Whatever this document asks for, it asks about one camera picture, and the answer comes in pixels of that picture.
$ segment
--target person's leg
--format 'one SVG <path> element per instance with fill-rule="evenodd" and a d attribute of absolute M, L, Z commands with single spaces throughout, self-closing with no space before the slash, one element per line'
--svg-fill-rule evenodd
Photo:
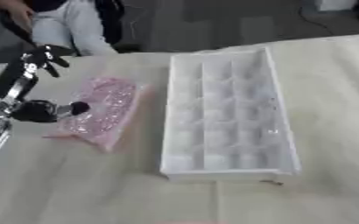
<path fill-rule="evenodd" d="M 32 18 L 32 41 L 37 46 L 55 45 L 73 48 L 70 31 L 64 21 L 67 6 L 39 12 Z"/>
<path fill-rule="evenodd" d="M 116 50 L 103 37 L 103 26 L 93 0 L 68 0 L 66 21 L 82 55 L 113 55 Z"/>

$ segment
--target floor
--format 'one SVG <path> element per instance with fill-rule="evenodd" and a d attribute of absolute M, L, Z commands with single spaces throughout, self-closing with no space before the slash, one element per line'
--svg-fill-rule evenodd
<path fill-rule="evenodd" d="M 304 0 L 123 0 L 124 43 L 147 52 L 191 52 L 285 39 L 359 33 L 359 22 L 346 12 L 318 12 Z M 321 23 L 328 30 L 311 24 Z M 0 25 L 0 62 L 9 61 L 23 43 Z"/>

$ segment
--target table surface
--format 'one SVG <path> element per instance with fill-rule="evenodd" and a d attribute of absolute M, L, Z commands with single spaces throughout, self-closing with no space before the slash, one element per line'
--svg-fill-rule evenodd
<path fill-rule="evenodd" d="M 169 182 L 158 164 L 171 54 L 77 58 L 61 79 L 42 72 L 31 98 L 65 103 L 96 75 L 148 83 L 153 98 L 113 154 L 16 123 L 0 151 L 0 224 L 359 223 L 359 36 L 220 51 L 262 46 L 276 60 L 303 166 L 293 181 Z"/>

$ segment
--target robotic arm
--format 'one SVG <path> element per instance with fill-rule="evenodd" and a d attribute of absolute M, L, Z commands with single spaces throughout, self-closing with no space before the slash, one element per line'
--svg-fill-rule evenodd
<path fill-rule="evenodd" d="M 49 101 L 25 100 L 39 80 L 36 72 L 44 68 L 51 76 L 59 78 L 51 63 L 69 67 L 61 56 L 72 53 L 63 47 L 43 45 L 12 61 L 0 74 L 0 150 L 10 136 L 12 118 L 22 122 L 55 123 L 64 117 L 77 116 L 89 110 L 84 102 L 59 106 Z"/>

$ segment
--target pink plastic bag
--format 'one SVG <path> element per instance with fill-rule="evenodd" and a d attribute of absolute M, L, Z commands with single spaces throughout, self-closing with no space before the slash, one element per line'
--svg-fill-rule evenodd
<path fill-rule="evenodd" d="M 61 120 L 49 137 L 78 137 L 111 152 L 147 88 L 129 80 L 94 78 L 73 99 L 88 103 L 89 112 Z"/>

